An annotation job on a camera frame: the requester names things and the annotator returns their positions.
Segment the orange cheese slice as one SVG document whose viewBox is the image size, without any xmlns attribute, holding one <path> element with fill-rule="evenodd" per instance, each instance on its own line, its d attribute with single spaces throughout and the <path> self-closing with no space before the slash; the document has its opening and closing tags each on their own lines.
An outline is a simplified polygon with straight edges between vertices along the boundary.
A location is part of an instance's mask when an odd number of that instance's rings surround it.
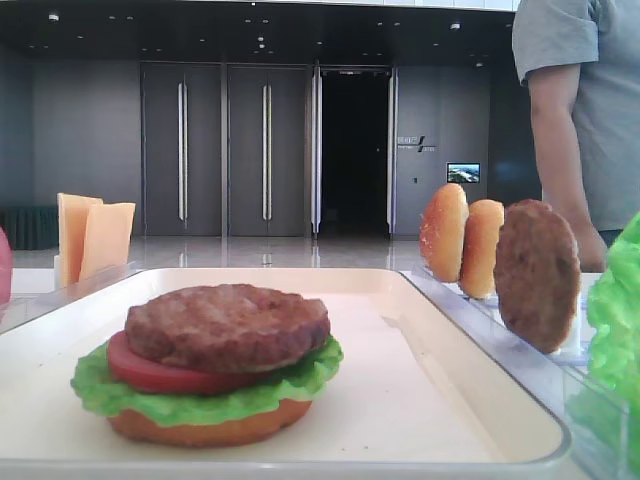
<svg viewBox="0 0 640 480">
<path fill-rule="evenodd" d="M 97 204 L 88 210 L 79 279 L 128 262 L 135 203 Z"/>
<path fill-rule="evenodd" d="M 101 198 L 58 193 L 59 281 L 67 287 L 79 280 L 89 209 Z"/>
</svg>

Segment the brown meat patty on tray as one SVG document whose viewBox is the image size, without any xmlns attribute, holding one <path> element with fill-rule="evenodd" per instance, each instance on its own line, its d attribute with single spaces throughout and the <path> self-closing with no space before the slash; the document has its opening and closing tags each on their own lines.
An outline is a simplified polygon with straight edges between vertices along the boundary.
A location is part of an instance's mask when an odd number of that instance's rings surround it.
<svg viewBox="0 0 640 480">
<path fill-rule="evenodd" d="M 271 371 L 297 363 L 330 336 L 319 299 L 251 284 L 182 288 L 129 309 L 137 355 L 206 373 Z"/>
</svg>

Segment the standing brown meat patty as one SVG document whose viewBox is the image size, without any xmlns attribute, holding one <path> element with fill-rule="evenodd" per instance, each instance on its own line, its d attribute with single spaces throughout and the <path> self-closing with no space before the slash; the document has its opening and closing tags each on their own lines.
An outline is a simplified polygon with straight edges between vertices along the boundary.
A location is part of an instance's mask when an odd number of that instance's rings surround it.
<svg viewBox="0 0 640 480">
<path fill-rule="evenodd" d="M 544 354 L 557 351 L 569 336 L 580 291 L 568 222 L 539 200 L 510 205 L 499 230 L 494 282 L 506 328 Z"/>
</svg>

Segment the red tomato slice on tray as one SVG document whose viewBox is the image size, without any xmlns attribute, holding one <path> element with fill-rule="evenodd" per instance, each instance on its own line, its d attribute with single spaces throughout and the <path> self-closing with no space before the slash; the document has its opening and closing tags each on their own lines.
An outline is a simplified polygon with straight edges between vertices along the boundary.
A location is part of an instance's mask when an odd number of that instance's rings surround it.
<svg viewBox="0 0 640 480">
<path fill-rule="evenodd" d="M 164 366 L 133 353 L 121 331 L 107 342 L 111 376 L 135 390 L 152 394 L 220 395 L 265 381 L 272 372 L 203 373 Z"/>
</svg>

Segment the green lettuce leaf on tray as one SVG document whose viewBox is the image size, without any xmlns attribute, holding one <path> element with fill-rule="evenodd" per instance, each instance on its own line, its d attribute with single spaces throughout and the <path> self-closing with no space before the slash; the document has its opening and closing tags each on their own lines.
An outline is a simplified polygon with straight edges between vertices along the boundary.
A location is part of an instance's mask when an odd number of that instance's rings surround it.
<svg viewBox="0 0 640 480">
<path fill-rule="evenodd" d="M 314 400 L 337 374 L 343 358 L 340 343 L 330 336 L 323 347 L 257 385 L 218 396 L 151 394 L 112 377 L 107 345 L 102 344 L 78 359 L 70 385 L 82 407 L 98 416 L 114 417 L 133 410 L 162 427 L 218 425 L 272 412 L 284 400 Z"/>
</svg>

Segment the standing red tomato slice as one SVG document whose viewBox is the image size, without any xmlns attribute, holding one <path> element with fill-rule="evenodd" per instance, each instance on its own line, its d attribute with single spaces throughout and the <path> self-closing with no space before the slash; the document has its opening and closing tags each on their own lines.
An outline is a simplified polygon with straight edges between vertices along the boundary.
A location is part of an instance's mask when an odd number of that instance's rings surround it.
<svg viewBox="0 0 640 480">
<path fill-rule="evenodd" d="M 6 304 L 11 296 L 13 259 L 7 236 L 0 228 L 0 304 Z"/>
</svg>

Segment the standing green lettuce leaf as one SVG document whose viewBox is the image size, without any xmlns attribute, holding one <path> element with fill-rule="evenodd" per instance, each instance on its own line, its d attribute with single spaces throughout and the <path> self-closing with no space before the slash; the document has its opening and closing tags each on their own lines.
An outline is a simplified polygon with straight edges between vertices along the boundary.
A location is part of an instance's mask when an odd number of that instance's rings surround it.
<svg viewBox="0 0 640 480">
<path fill-rule="evenodd" d="M 589 346 L 588 372 L 626 401 L 629 416 L 604 405 L 593 391 L 569 401 L 569 413 L 597 438 L 627 454 L 627 465 L 639 473 L 639 218 L 634 217 L 609 249 L 608 269 L 590 288 L 587 321 L 596 330 Z M 626 424 L 627 444 L 620 427 Z"/>
</svg>

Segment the rear standing bun slice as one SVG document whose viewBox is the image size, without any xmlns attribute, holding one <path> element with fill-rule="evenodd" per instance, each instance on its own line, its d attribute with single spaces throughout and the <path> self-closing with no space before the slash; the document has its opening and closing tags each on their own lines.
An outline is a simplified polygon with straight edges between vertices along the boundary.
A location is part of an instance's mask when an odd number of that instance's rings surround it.
<svg viewBox="0 0 640 480">
<path fill-rule="evenodd" d="M 422 214 L 420 252 L 441 282 L 459 280 L 468 216 L 466 194 L 455 183 L 439 188 Z"/>
</svg>

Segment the standing bun slice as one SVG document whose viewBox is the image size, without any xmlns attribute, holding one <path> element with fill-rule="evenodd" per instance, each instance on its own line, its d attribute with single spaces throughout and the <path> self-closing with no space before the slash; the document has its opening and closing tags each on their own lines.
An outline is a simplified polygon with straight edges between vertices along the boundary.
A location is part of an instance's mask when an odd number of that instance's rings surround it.
<svg viewBox="0 0 640 480">
<path fill-rule="evenodd" d="M 441 282 L 459 280 L 468 216 L 466 194 L 455 183 L 439 188 L 422 214 L 420 252 Z"/>
<path fill-rule="evenodd" d="M 472 298 L 483 299 L 495 291 L 493 271 L 503 223 L 504 206 L 501 202 L 482 199 L 469 207 L 458 285 Z"/>
</svg>

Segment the front standing bun slice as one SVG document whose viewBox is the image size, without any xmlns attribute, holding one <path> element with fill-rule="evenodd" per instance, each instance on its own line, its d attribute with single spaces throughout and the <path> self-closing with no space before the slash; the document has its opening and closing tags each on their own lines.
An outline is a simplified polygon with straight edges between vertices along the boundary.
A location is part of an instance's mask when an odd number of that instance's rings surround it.
<svg viewBox="0 0 640 480">
<path fill-rule="evenodd" d="M 482 199 L 469 207 L 458 285 L 472 298 L 483 299 L 495 291 L 493 271 L 503 223 L 504 206 L 501 202 Z"/>
</svg>

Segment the bottom bun slice on tray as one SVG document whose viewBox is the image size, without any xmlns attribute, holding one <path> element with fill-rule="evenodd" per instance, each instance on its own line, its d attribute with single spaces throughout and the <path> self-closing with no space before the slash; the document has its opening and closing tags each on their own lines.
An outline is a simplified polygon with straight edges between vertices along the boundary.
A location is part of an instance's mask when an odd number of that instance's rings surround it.
<svg viewBox="0 0 640 480">
<path fill-rule="evenodd" d="M 112 429 L 133 441 L 184 447 L 236 447 L 266 440 L 300 420 L 311 401 L 281 400 L 276 410 L 229 420 L 216 425 L 162 427 L 134 410 L 108 418 Z"/>
</svg>

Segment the clear acrylic food rack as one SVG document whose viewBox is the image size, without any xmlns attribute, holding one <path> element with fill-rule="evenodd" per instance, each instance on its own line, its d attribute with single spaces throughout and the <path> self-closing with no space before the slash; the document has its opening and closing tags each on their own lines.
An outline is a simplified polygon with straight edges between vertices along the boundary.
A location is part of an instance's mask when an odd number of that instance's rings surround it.
<svg viewBox="0 0 640 480">
<path fill-rule="evenodd" d="M 87 280 L 51 292 L 11 300 L 1 306 L 1 333 L 4 334 L 140 272 L 136 262 L 110 267 Z"/>
<path fill-rule="evenodd" d="M 586 324 L 584 298 L 578 303 L 581 323 L 570 335 L 571 345 L 544 355 L 504 327 L 496 295 L 470 298 L 457 285 L 437 281 L 419 265 L 403 275 L 565 422 L 573 439 L 576 478 L 639 477 L 639 422 L 631 404 L 587 372 L 593 333 Z"/>
</svg>

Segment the person in grey t-shirt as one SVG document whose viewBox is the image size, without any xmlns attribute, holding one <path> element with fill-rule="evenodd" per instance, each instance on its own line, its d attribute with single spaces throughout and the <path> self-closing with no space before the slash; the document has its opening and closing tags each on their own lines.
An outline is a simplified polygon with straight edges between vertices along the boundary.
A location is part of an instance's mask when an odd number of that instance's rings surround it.
<svg viewBox="0 0 640 480">
<path fill-rule="evenodd" d="M 602 272 L 639 211 L 639 4 L 523 1 L 512 51 L 543 198 L 569 223 L 582 270 Z"/>
</svg>

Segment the clear acrylic right food rack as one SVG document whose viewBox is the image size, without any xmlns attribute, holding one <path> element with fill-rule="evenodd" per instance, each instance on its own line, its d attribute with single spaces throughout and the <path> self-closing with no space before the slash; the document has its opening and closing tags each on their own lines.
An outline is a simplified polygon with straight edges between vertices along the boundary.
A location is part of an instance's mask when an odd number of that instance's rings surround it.
<svg viewBox="0 0 640 480">
<path fill-rule="evenodd" d="M 631 404 L 587 372 L 593 333 L 586 324 L 584 298 L 578 303 L 581 323 L 570 335 L 571 345 L 544 355 L 504 327 L 496 295 L 470 298 L 457 285 L 437 281 L 419 265 L 403 275 L 565 422 L 573 439 L 576 478 L 639 477 L 639 422 Z"/>
</svg>

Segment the small wall display screen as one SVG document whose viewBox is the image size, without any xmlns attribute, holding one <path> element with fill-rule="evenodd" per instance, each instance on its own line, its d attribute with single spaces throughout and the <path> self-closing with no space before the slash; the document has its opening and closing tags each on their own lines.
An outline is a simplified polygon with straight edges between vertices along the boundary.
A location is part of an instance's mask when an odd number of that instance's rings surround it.
<svg viewBox="0 0 640 480">
<path fill-rule="evenodd" d="M 475 184 L 480 182 L 480 164 L 463 162 L 448 162 L 446 165 L 446 177 L 448 183 Z"/>
</svg>

